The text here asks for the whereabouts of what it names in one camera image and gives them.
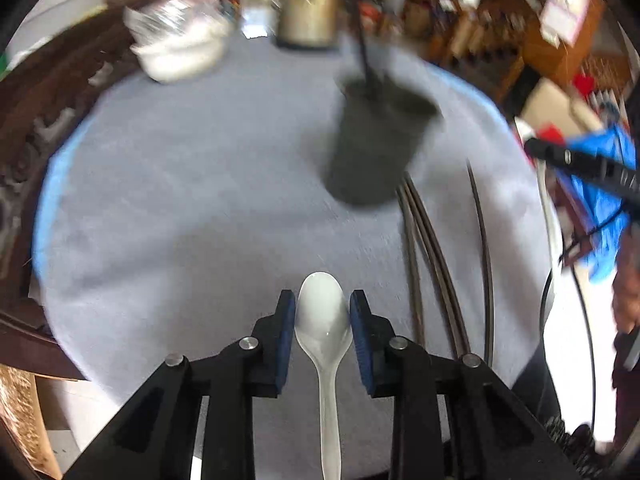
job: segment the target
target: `blue gripper pad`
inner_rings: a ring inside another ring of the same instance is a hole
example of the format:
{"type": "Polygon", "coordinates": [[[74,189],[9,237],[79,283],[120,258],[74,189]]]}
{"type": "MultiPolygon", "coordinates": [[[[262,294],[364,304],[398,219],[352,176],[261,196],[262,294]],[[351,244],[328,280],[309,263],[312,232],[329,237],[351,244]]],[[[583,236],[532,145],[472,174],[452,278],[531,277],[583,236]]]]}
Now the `blue gripper pad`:
{"type": "Polygon", "coordinates": [[[287,382],[289,371],[289,357],[291,355],[291,342],[293,340],[294,324],[296,322],[296,297],[291,290],[283,290],[278,303],[284,302],[284,312],[280,337],[278,338],[278,348],[276,351],[276,391],[282,392],[287,382]]]}
{"type": "Polygon", "coordinates": [[[349,298],[349,317],[351,318],[351,331],[353,332],[353,344],[356,347],[356,356],[358,357],[358,368],[360,369],[360,380],[365,387],[367,393],[372,396],[374,393],[373,384],[373,362],[369,337],[360,311],[364,305],[358,302],[359,294],[357,290],[351,293],[349,298]]]}

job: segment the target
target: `white bowl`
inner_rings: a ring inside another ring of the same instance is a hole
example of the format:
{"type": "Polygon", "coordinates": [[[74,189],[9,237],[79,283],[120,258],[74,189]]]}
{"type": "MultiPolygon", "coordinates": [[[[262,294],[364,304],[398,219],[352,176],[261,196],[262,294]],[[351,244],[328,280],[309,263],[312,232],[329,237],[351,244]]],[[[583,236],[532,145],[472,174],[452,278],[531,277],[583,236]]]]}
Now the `white bowl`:
{"type": "Polygon", "coordinates": [[[226,50],[230,23],[213,22],[194,27],[184,36],[169,38],[150,45],[131,46],[146,74],[161,83],[193,77],[212,68],[226,50]]]}

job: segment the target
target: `gray cup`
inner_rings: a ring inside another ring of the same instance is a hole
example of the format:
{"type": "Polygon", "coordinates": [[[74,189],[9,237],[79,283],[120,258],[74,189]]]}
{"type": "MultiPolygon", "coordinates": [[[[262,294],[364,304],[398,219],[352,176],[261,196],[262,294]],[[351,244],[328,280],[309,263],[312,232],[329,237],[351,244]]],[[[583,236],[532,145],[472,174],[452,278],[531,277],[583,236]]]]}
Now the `gray cup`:
{"type": "Polygon", "coordinates": [[[395,199],[396,188],[430,125],[440,116],[426,97],[386,79],[380,96],[365,96],[364,80],[344,86],[344,107],[325,175],[331,195],[353,206],[395,199]]]}

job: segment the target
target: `silver screw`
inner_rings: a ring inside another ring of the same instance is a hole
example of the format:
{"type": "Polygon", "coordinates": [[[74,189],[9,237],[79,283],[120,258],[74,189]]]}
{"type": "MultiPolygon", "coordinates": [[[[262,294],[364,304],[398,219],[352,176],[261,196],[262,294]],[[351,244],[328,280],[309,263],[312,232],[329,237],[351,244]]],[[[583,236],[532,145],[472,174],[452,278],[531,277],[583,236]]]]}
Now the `silver screw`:
{"type": "Polygon", "coordinates": [[[465,354],[462,356],[462,362],[469,368],[478,368],[482,364],[482,359],[476,354],[465,354]]]}
{"type": "Polygon", "coordinates": [[[409,342],[404,337],[396,336],[389,340],[389,346],[395,350],[404,350],[409,346],[409,342]]]}
{"type": "Polygon", "coordinates": [[[243,337],[239,344],[242,350],[253,350],[258,346],[258,340],[253,336],[243,337]]]}
{"type": "Polygon", "coordinates": [[[166,364],[171,368],[181,364],[182,361],[184,361],[184,355],[182,354],[169,354],[167,357],[164,358],[164,364],[166,364]]]}

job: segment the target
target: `spoon handle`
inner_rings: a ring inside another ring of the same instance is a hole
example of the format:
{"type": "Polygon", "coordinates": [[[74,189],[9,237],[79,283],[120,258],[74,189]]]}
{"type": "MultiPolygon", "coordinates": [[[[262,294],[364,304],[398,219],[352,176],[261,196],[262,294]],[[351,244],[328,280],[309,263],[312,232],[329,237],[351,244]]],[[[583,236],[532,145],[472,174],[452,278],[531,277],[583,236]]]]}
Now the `spoon handle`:
{"type": "Polygon", "coordinates": [[[318,374],[320,385],[320,456],[324,480],[340,480],[342,459],[338,408],[335,400],[335,375],[337,370],[318,374]]]}

